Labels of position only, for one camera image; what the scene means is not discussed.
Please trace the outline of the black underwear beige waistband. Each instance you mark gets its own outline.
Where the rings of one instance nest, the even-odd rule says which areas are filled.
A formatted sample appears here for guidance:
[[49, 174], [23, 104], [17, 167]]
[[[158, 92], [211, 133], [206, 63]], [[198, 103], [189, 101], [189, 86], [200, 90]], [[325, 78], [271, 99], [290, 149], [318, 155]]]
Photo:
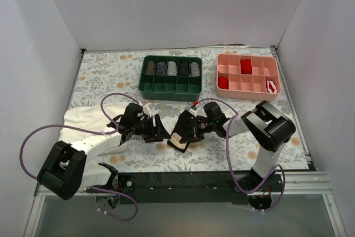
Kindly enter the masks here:
[[180, 141], [181, 138], [184, 136], [184, 134], [187, 132], [187, 125], [191, 117], [192, 114], [190, 112], [188, 112], [187, 110], [183, 111], [178, 117], [178, 120], [174, 126], [170, 139], [167, 141], [168, 146], [182, 153], [184, 153], [187, 150], [190, 144], [190, 143], [180, 143]]

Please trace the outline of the pink divided organizer tray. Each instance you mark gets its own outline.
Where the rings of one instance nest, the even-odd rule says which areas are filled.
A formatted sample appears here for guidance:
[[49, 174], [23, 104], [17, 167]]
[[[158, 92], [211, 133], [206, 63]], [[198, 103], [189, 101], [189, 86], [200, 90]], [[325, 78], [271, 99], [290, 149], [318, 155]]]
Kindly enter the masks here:
[[[240, 60], [251, 59], [252, 74], [241, 74]], [[227, 77], [228, 90], [220, 89], [218, 77]], [[277, 93], [268, 93], [266, 80], [276, 83]], [[274, 57], [222, 53], [217, 56], [216, 95], [221, 98], [274, 101], [282, 92], [277, 61]]]

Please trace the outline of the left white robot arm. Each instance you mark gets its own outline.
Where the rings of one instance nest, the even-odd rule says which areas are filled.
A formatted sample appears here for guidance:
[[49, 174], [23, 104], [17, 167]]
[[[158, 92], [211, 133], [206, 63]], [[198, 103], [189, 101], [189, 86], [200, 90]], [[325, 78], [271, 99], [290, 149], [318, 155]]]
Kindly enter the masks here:
[[63, 200], [70, 199], [80, 188], [93, 190], [95, 186], [111, 193], [119, 189], [119, 172], [107, 163], [87, 166], [95, 157], [112, 152], [140, 136], [146, 143], [170, 138], [158, 114], [151, 115], [148, 106], [130, 103], [123, 114], [106, 125], [104, 132], [83, 140], [56, 142], [38, 175], [37, 182]]

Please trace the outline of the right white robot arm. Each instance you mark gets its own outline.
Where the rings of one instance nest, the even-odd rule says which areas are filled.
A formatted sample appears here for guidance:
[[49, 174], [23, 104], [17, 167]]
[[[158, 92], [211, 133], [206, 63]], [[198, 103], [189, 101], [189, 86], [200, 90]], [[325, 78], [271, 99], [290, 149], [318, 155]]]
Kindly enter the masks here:
[[220, 101], [211, 99], [204, 105], [205, 115], [197, 115], [196, 105], [180, 114], [171, 141], [181, 145], [200, 142], [207, 133], [229, 141], [231, 137], [250, 132], [260, 145], [257, 159], [251, 168], [252, 187], [257, 191], [271, 185], [270, 174], [274, 171], [282, 148], [296, 131], [294, 123], [268, 101], [262, 101], [243, 115], [228, 118], [219, 106]]

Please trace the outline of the red rolled underwear lower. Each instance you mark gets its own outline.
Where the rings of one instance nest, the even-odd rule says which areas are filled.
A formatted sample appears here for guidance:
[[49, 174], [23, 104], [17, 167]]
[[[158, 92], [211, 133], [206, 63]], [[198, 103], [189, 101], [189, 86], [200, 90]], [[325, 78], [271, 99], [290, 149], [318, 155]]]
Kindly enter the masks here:
[[227, 77], [218, 77], [217, 85], [220, 89], [228, 90], [229, 88], [229, 80]]

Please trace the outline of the grey white rolled underwear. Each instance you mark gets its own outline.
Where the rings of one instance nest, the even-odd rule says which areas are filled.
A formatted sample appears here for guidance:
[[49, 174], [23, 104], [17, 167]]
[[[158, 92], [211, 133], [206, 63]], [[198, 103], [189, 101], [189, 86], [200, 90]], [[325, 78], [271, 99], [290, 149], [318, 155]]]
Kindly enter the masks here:
[[200, 65], [198, 62], [191, 62], [190, 63], [190, 75], [192, 77], [199, 77], [200, 76]]

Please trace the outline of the brown rolled underwear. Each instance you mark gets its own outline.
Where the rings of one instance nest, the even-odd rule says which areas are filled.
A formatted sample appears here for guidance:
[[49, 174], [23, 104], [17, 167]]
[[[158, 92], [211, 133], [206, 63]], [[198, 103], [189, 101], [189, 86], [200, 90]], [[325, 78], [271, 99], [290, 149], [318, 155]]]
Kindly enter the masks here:
[[146, 75], [154, 75], [155, 73], [155, 62], [153, 60], [149, 60], [146, 64]]

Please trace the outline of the white grey striped roll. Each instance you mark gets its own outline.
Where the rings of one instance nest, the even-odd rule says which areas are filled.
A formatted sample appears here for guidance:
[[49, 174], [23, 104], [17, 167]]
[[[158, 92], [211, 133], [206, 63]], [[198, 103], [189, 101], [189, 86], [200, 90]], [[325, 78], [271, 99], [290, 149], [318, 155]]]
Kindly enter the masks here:
[[177, 76], [177, 74], [178, 74], [177, 69], [178, 69], [178, 66], [177, 66], [176, 62], [168, 61], [166, 75]]

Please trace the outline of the blue striped rolled underwear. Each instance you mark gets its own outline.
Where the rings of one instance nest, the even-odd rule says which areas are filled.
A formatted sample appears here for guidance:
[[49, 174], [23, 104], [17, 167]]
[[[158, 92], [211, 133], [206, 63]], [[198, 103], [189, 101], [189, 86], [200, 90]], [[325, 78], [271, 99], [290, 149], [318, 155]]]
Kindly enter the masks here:
[[166, 62], [157, 62], [156, 64], [156, 75], [166, 74]]

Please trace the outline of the black rolled underwear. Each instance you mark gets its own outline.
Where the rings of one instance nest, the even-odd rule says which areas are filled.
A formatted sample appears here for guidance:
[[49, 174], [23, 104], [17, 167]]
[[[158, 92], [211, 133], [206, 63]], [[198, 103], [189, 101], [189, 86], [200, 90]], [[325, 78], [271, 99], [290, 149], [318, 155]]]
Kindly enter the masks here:
[[178, 76], [188, 76], [189, 75], [189, 63], [180, 62]]

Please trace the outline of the red rolled underwear upper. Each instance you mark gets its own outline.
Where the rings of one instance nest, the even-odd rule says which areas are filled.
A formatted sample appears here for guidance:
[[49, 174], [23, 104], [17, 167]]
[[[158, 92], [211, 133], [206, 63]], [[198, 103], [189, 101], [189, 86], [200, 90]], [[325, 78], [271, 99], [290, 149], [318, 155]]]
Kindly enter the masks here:
[[251, 59], [240, 60], [241, 74], [252, 74]]

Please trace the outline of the red white striped roll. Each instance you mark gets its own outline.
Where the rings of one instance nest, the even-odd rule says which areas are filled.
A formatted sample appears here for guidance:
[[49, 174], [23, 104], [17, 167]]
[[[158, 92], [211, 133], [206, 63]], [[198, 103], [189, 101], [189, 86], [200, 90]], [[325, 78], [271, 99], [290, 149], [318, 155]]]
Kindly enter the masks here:
[[276, 83], [272, 80], [266, 80], [266, 89], [268, 93], [272, 93], [272, 94], [277, 93]]

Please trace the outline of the white folded cloth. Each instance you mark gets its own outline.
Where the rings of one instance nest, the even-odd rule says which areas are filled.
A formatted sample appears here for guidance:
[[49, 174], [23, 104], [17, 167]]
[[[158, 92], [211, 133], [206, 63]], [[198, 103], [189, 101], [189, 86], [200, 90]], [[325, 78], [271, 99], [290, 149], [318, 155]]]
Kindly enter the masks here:
[[127, 144], [121, 144], [119, 133], [109, 135], [115, 127], [108, 127], [110, 118], [124, 113], [127, 102], [117, 102], [92, 107], [77, 107], [64, 115], [64, 125], [59, 139], [71, 144], [76, 150], [83, 150], [88, 157], [101, 154], [122, 153], [128, 150]]

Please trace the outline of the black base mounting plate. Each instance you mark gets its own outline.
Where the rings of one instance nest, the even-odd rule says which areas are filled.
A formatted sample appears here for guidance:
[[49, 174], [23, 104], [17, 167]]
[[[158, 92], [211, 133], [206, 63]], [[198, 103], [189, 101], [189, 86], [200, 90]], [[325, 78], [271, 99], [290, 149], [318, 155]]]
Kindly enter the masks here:
[[231, 203], [247, 205], [229, 172], [120, 173], [118, 190], [137, 203]]

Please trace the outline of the green divided organizer tray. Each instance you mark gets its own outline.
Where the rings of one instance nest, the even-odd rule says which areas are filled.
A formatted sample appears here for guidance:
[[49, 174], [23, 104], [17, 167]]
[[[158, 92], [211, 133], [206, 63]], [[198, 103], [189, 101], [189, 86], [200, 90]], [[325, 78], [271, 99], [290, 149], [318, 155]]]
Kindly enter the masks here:
[[[146, 64], [149, 60], [155, 62], [154, 75], [146, 75]], [[156, 75], [157, 62], [166, 62], [166, 71], [168, 61], [174, 61], [177, 64], [177, 74], [180, 62], [189, 63], [188, 76], [168, 76]], [[200, 65], [200, 76], [192, 77], [190, 75], [190, 63], [198, 62]], [[194, 102], [199, 99], [202, 92], [202, 59], [198, 57], [177, 57], [177, 56], [154, 56], [148, 55], [143, 59], [140, 73], [138, 89], [141, 96], [148, 100], [167, 100], [178, 102]]]

